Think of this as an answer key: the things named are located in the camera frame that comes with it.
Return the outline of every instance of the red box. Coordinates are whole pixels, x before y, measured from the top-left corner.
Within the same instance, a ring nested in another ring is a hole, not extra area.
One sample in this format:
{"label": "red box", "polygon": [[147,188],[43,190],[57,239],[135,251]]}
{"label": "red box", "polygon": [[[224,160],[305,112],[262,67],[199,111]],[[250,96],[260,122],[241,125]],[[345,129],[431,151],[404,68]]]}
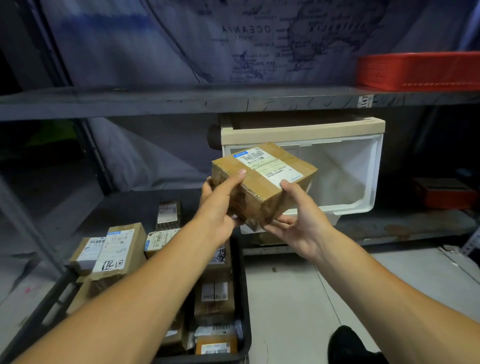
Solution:
{"label": "red box", "polygon": [[385,91],[480,90],[480,52],[392,53],[360,57],[357,83]]}
{"label": "red box", "polygon": [[414,178],[415,193],[426,207],[463,210],[477,201],[478,192],[455,178]]}

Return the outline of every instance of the person's right hand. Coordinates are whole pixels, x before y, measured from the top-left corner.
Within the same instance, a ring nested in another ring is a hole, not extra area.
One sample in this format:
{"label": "person's right hand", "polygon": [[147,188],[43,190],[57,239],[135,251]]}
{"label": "person's right hand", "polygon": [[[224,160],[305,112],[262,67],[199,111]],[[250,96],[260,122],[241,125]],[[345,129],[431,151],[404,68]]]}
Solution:
{"label": "person's right hand", "polygon": [[297,203],[297,218],[282,215],[263,229],[282,239],[305,259],[313,262],[322,254],[322,244],[335,229],[317,204],[296,183],[282,180],[282,189]]}

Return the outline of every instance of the black shoe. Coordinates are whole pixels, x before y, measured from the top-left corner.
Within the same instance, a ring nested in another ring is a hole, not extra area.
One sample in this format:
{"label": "black shoe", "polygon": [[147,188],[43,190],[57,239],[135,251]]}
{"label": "black shoe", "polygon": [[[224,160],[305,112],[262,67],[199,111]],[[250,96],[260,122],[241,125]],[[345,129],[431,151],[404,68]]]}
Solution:
{"label": "black shoe", "polygon": [[388,364],[381,352],[370,352],[348,326],[340,326],[328,342],[329,364]]}

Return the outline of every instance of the blue logo on label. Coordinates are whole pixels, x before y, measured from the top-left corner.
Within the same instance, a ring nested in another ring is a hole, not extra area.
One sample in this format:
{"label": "blue logo on label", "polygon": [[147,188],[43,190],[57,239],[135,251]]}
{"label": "blue logo on label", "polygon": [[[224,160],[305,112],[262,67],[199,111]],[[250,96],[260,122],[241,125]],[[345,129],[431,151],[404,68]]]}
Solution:
{"label": "blue logo on label", "polygon": [[243,156],[244,154],[248,154],[247,151],[244,151],[244,152],[241,152],[241,153],[237,153],[237,154],[234,154],[233,157],[236,158],[236,157],[240,157],[240,156]]}

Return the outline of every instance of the forearm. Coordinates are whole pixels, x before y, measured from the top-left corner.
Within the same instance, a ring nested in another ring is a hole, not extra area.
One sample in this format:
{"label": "forearm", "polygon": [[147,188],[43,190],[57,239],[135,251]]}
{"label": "forearm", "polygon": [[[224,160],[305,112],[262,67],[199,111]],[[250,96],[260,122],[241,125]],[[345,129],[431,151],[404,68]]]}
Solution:
{"label": "forearm", "polygon": [[149,363],[215,252],[209,234],[192,220],[137,272],[64,320],[18,362]]}
{"label": "forearm", "polygon": [[390,363],[465,363],[480,358],[480,325],[432,300],[331,229],[315,261]]}

